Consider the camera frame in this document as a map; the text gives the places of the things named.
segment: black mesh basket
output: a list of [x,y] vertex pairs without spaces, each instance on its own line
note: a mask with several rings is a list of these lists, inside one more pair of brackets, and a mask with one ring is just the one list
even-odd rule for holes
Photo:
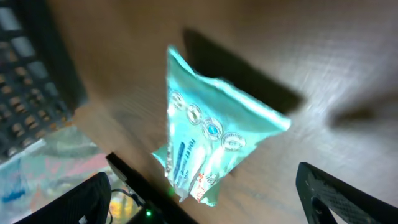
[[45,2],[0,1],[0,160],[62,127],[85,100]]

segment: wet wipes package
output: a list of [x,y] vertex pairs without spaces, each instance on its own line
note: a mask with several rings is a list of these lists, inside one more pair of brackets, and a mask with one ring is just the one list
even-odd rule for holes
[[229,83],[203,77],[167,51],[168,144],[153,155],[184,200],[216,204],[220,180],[290,119]]

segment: black cable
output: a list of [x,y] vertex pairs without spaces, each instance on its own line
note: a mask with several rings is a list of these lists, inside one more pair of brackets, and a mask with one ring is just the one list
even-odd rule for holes
[[[127,191],[125,191],[125,190],[123,190],[123,189],[113,189],[113,190],[111,191],[111,193],[113,193],[113,192],[121,192],[121,193],[123,193],[123,194],[125,194],[125,195],[131,197],[131,198],[136,202],[136,204],[138,205],[138,207],[144,206],[144,204],[138,199],[138,196],[137,196],[136,194],[130,194],[130,193],[128,193]],[[113,222],[113,216],[112,216],[111,210],[108,210],[108,212],[109,212],[109,214],[111,215],[111,221],[109,222],[109,224],[112,224],[112,222]]]
[[112,192],[121,192],[124,193],[125,195],[131,197],[138,206],[144,206],[144,204],[138,199],[138,196],[136,194],[130,194],[127,191],[123,189],[113,189]]

